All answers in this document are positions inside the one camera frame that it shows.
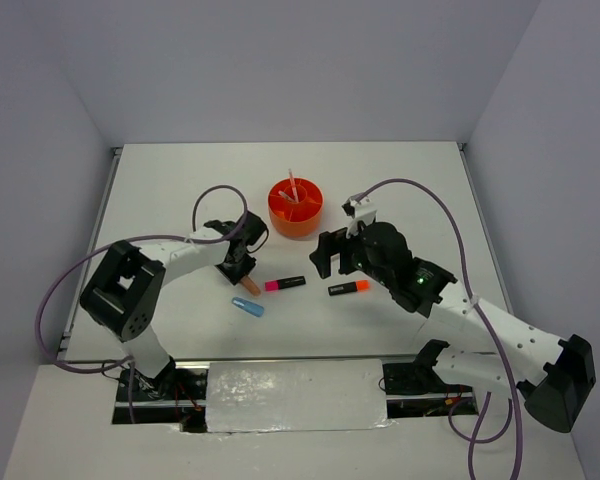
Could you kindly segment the orange highlighter with black body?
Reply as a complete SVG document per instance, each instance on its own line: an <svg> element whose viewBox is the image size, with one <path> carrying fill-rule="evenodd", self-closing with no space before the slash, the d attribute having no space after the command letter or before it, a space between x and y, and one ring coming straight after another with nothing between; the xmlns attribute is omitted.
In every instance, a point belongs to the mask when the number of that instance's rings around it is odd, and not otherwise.
<svg viewBox="0 0 600 480"><path fill-rule="evenodd" d="M328 294L333 296L340 296L351 293L359 293L370 289L370 282L368 280L358 280L353 282L347 282L343 284L333 285L328 287Z"/></svg>

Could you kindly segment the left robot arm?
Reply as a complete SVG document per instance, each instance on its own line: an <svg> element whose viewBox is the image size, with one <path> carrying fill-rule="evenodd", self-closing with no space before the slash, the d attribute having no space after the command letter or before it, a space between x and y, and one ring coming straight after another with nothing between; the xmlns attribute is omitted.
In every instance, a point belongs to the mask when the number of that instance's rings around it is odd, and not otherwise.
<svg viewBox="0 0 600 480"><path fill-rule="evenodd" d="M151 325L162 288L211 266L232 285L244 282L256 266L249 249L267 235L265 222L248 212L242 222L208 221L183 242L135 246L118 241L87 282L80 306L133 359L132 376L140 389L155 399L169 397L186 374Z"/></svg>

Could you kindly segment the orange capsule eraser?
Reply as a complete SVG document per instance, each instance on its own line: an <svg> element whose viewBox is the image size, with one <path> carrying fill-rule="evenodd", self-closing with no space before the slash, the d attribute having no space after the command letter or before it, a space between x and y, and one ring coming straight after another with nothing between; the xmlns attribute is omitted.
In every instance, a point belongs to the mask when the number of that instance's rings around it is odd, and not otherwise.
<svg viewBox="0 0 600 480"><path fill-rule="evenodd" d="M261 295L261 290L259 288L259 286L249 277L249 276L245 276L242 280L241 283L243 284L244 288L254 297L258 297Z"/></svg>

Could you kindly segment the pink highlighter with black cap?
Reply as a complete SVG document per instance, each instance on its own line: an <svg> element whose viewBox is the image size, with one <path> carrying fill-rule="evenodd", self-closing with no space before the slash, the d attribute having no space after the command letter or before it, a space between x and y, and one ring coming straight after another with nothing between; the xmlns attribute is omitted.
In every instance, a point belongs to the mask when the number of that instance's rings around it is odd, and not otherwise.
<svg viewBox="0 0 600 480"><path fill-rule="evenodd" d="M264 290L266 292L275 292L285 290L289 288L297 288L306 284L306 278L302 275L292 276L287 278L281 278L276 280L267 281L264 284Z"/></svg>

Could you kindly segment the clear white pen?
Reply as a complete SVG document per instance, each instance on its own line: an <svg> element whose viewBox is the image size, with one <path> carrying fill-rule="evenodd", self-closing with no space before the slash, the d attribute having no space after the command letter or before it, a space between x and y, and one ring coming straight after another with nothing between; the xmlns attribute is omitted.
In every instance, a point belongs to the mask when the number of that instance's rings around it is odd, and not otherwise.
<svg viewBox="0 0 600 480"><path fill-rule="evenodd" d="M282 190L278 191L278 195L280 197L282 197L283 199L285 199L286 201L290 202L290 203L294 203L294 204L297 203L297 201L295 200L295 198L291 197L290 195L288 195L287 193L285 193Z"/></svg>

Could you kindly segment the blue capsule eraser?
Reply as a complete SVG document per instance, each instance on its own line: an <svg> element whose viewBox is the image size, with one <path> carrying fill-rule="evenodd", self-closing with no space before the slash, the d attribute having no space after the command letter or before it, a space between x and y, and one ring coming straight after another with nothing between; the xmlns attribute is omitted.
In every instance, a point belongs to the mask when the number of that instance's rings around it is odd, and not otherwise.
<svg viewBox="0 0 600 480"><path fill-rule="evenodd" d="M262 317L265 312L263 306L240 297L233 297L231 303L240 310L258 318Z"/></svg>

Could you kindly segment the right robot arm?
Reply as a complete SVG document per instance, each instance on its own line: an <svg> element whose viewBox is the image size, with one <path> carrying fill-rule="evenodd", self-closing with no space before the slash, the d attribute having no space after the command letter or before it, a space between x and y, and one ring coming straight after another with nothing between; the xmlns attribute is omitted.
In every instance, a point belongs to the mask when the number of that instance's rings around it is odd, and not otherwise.
<svg viewBox="0 0 600 480"><path fill-rule="evenodd" d="M462 341L431 339L418 353L416 383L426 391L447 384L477 386L510 400L521 399L529 415L560 433L572 431L595 383L593 349L583 337L562 338L469 294L451 272L414 256L390 223L374 222L356 234L323 232L309 259L323 279L331 260L339 272L361 272L385 287L402 309L437 320ZM493 356L471 353L465 342L490 340Z"/></svg>

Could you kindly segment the thin orange pen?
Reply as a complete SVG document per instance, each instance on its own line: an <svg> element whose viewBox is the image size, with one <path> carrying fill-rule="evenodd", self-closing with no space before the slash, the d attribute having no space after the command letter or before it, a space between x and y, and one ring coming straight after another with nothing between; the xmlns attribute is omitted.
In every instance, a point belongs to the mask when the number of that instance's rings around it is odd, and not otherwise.
<svg viewBox="0 0 600 480"><path fill-rule="evenodd" d="M298 190L297 190L297 185L296 185L296 181L295 181L295 177L293 175L292 170L289 168L288 169L288 176L289 176L289 182L290 182L290 186L291 186L291 191L293 194L293 199L294 199L294 203L298 204L299 203L299 194L298 194Z"/></svg>

